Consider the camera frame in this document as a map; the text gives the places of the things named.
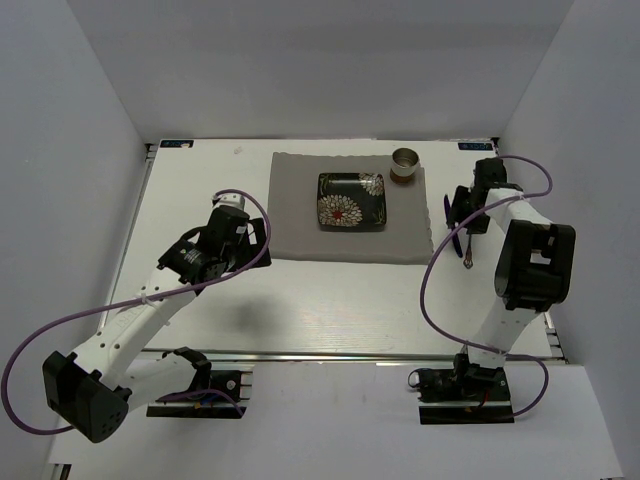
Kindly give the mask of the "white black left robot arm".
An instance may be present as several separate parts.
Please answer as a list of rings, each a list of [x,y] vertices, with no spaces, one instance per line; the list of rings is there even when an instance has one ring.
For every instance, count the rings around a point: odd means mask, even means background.
[[[185,232],[159,259],[136,302],[69,354],[43,364],[48,406],[89,441],[109,438],[126,415],[163,398],[199,399],[211,387],[211,363],[188,347],[142,367],[133,362],[148,342],[207,283],[245,267],[270,265],[268,222],[231,205],[212,210],[206,225]]]

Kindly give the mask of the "black floral square plate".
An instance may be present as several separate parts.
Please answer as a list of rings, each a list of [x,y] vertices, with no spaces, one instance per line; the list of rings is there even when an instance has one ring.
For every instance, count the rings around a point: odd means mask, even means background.
[[[387,223],[384,177],[368,172],[320,173],[316,217],[325,230],[384,229]]]

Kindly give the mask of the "metal cup with brown band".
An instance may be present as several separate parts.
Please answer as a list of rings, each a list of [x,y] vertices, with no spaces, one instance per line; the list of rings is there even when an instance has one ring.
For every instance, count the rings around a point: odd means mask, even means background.
[[[399,185],[411,184],[415,180],[419,166],[420,158],[414,150],[406,147],[398,148],[391,155],[390,178]]]

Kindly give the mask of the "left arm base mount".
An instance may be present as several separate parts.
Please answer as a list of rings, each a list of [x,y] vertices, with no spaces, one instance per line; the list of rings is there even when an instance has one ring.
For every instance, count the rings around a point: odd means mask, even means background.
[[[253,370],[249,364],[214,363],[206,385],[186,397],[151,403],[148,418],[239,420],[251,397]]]

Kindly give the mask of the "grey cloth placemat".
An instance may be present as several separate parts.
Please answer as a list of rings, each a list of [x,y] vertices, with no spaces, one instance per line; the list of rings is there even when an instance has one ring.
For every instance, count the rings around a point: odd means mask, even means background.
[[[425,265],[434,246],[426,199],[425,173],[417,168],[407,184],[390,178],[390,155],[313,156],[276,152],[272,156],[268,216],[274,258],[299,261]],[[364,227],[324,227],[317,217],[319,177],[340,173],[384,180],[386,223]]]

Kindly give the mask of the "pink plastic fork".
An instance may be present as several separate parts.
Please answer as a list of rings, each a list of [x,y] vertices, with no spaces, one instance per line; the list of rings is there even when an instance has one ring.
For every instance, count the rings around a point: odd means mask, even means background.
[[[473,261],[473,235],[467,234],[467,246],[464,253],[463,265],[466,269],[471,269],[474,266]]]

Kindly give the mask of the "purple plastic knife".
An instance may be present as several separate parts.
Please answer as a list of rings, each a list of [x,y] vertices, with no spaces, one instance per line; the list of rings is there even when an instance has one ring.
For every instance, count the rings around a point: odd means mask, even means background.
[[[447,227],[450,230],[452,230],[452,227],[449,225],[449,215],[450,215],[450,212],[451,212],[451,203],[450,203],[450,200],[449,200],[449,197],[448,197],[447,194],[444,195],[443,205],[444,205],[444,213],[445,213],[445,220],[446,220]],[[452,238],[451,242],[453,244],[453,248],[454,248],[454,250],[456,252],[456,255],[460,259],[462,259],[463,258],[463,252],[462,252],[462,247],[461,247],[458,235],[455,235]]]

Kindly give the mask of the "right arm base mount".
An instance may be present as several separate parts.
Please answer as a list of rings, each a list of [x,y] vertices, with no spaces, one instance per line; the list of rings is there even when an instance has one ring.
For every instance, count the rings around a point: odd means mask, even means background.
[[[454,369],[420,368],[407,378],[418,393],[421,425],[490,425],[513,423],[511,394],[503,369],[494,380],[454,374]]]

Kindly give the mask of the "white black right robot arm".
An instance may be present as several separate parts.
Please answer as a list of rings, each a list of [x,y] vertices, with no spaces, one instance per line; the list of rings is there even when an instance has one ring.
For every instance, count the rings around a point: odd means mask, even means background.
[[[498,157],[476,162],[473,184],[456,188],[446,221],[451,229],[463,225],[471,236],[495,223],[505,235],[494,303],[472,344],[456,355],[451,374],[453,390],[472,399],[500,383],[506,355],[531,321],[566,299],[576,232],[541,215],[508,181]]]

